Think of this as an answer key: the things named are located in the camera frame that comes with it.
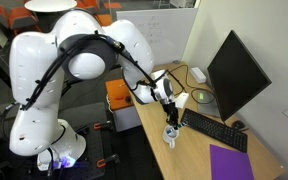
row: black monitor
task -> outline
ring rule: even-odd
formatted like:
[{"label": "black monitor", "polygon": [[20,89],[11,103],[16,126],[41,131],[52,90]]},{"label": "black monitor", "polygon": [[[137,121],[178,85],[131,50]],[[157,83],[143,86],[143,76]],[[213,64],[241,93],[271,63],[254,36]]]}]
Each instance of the black monitor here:
[{"label": "black monitor", "polygon": [[223,121],[271,84],[270,79],[233,30],[207,70]]}]

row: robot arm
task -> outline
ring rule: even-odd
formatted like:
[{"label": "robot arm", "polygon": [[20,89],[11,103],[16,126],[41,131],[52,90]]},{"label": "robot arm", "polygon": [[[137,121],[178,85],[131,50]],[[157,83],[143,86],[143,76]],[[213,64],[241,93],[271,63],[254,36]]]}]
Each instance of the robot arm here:
[{"label": "robot arm", "polygon": [[[86,143],[65,120],[57,119],[64,72],[90,80],[117,63],[137,101],[160,101],[168,123],[176,127],[176,99],[165,71],[148,75],[154,60],[149,44],[132,23],[117,21],[101,27],[81,10],[64,14],[50,33],[18,35],[11,47],[10,76],[13,96],[21,107],[11,130],[10,149],[22,156],[38,154],[40,170],[49,167],[51,157],[55,168],[72,167]],[[149,83],[140,81],[144,77]]]}]

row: purple paper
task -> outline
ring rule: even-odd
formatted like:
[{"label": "purple paper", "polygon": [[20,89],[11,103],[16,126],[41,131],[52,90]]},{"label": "purple paper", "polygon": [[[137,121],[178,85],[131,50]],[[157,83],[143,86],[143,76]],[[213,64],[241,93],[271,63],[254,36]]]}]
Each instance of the purple paper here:
[{"label": "purple paper", "polygon": [[210,145],[212,180],[254,180],[246,153]]}]

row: black keyboard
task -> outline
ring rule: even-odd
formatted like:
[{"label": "black keyboard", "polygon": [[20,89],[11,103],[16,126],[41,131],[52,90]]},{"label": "black keyboard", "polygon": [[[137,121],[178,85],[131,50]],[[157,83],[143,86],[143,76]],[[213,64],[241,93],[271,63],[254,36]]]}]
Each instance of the black keyboard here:
[{"label": "black keyboard", "polygon": [[247,134],[228,127],[190,109],[185,109],[181,123],[227,144],[241,152],[247,152]]}]

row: white wall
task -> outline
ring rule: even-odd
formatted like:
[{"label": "white wall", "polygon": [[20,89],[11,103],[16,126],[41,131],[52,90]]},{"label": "white wall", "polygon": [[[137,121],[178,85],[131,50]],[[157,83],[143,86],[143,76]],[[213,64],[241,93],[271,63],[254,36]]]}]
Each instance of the white wall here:
[{"label": "white wall", "polygon": [[201,0],[183,60],[206,73],[233,29],[272,84],[238,116],[286,168],[288,179],[288,0]]}]

